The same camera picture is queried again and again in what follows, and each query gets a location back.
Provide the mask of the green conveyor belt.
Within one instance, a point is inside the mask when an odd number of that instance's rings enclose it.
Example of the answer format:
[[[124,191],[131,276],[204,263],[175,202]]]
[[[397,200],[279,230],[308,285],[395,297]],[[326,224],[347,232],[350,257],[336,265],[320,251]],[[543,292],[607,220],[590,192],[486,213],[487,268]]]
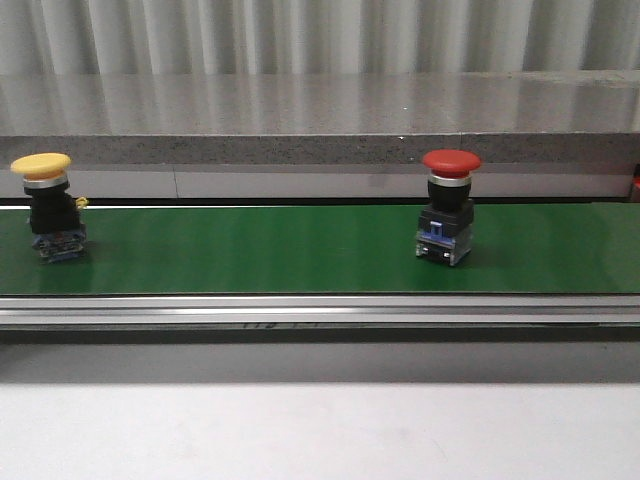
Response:
[[[415,256],[416,205],[88,209],[75,260],[43,263],[1,214],[5,295],[635,293],[631,203],[482,204],[456,266]]]

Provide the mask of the grey speckled stone counter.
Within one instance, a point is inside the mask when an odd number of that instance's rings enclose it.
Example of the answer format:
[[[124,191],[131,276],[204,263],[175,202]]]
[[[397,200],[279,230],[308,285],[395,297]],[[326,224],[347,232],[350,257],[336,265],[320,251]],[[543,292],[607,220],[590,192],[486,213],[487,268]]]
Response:
[[[473,194],[626,197],[639,162],[631,71],[5,75],[1,194],[24,155],[71,157],[109,199],[418,198],[422,156],[476,153]]]

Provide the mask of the white pleated curtain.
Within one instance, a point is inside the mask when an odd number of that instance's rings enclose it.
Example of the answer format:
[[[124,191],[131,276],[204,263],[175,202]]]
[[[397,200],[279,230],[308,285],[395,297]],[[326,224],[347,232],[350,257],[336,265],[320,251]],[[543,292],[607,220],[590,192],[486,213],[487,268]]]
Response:
[[[5,1],[1,71],[634,70],[635,1]]]

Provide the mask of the aluminium conveyor side rail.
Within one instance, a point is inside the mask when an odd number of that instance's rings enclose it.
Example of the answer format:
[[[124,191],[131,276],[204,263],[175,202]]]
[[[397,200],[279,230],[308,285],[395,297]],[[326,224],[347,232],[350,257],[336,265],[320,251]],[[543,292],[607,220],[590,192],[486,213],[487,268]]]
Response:
[[[636,294],[4,296],[14,331],[636,326]]]

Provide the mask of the red object at right edge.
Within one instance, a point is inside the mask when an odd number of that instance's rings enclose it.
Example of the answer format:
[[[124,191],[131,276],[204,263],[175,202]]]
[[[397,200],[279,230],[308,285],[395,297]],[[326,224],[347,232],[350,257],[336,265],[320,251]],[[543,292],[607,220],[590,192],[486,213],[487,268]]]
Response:
[[[637,164],[633,173],[633,181],[630,191],[631,202],[639,203],[640,202],[640,165]]]

